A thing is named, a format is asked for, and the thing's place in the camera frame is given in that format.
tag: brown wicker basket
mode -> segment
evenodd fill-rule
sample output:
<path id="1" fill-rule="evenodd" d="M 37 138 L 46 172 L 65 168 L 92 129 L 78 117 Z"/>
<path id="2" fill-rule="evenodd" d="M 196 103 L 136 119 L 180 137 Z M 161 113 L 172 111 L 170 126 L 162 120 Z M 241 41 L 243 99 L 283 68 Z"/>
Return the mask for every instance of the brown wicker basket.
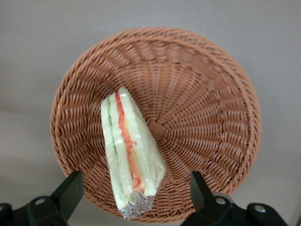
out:
<path id="1" fill-rule="evenodd" d="M 181 29 L 131 29 L 85 52 L 59 86 L 51 113 L 57 160 L 69 175 L 84 173 L 85 196 L 120 216 L 104 152 L 100 103 L 126 86 L 166 162 L 153 209 L 140 222 L 185 219 L 194 209 L 190 173 L 213 191 L 231 194 L 258 151 L 261 116 L 239 64 L 200 35 Z"/>

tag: black clamp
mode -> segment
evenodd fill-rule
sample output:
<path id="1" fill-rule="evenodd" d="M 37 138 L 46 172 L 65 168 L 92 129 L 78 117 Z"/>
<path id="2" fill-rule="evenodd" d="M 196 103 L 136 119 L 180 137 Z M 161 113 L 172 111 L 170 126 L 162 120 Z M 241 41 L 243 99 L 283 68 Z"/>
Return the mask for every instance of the black clamp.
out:
<path id="1" fill-rule="evenodd" d="M 200 172 L 192 172 L 190 195 L 196 210 L 181 226 L 287 226 L 272 207 L 251 203 L 244 210 L 227 195 L 210 191 Z"/>
<path id="2" fill-rule="evenodd" d="M 67 220 L 84 194 L 83 174 L 72 172 L 51 196 L 40 196 L 12 210 L 0 204 L 0 226 L 67 226 Z"/>

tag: gray background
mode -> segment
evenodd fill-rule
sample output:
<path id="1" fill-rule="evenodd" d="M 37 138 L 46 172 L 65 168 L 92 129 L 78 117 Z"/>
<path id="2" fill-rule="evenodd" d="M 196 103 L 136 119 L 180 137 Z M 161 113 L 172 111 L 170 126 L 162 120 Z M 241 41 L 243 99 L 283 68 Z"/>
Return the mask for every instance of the gray background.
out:
<path id="1" fill-rule="evenodd" d="M 72 63 L 126 28 L 181 27 L 228 51 L 249 74 L 262 113 L 260 152 L 232 198 L 301 214 L 301 2 L 0 1 L 0 202 L 14 208 L 64 179 L 49 133 L 53 97 Z M 82 199 L 71 226 L 139 225 Z"/>

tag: carrot strip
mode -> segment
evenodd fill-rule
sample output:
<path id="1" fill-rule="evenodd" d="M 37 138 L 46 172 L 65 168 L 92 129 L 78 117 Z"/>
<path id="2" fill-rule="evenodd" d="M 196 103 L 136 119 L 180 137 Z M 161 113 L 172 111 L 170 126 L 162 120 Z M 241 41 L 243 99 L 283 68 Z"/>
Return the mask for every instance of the carrot strip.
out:
<path id="1" fill-rule="evenodd" d="M 138 164 L 135 158 L 135 153 L 133 148 L 133 144 L 137 145 L 137 143 L 131 140 L 131 136 L 126 125 L 124 109 L 118 92 L 116 92 L 116 100 L 117 100 L 117 109 L 119 112 L 118 123 L 127 150 L 127 159 L 130 165 L 130 171 L 132 173 L 133 187 L 135 191 L 144 192 L 144 186 L 142 184 L 141 175 L 139 172 L 139 168 L 138 168 Z"/>

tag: wrapped sandwich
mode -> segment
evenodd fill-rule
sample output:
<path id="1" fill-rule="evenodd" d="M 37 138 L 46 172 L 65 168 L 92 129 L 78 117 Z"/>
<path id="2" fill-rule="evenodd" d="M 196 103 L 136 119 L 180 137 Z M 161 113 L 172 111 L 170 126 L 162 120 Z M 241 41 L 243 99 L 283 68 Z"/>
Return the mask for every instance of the wrapped sandwich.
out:
<path id="1" fill-rule="evenodd" d="M 134 218 L 152 208 L 166 166 L 125 87 L 102 101 L 101 118 L 115 202 L 124 218 Z"/>

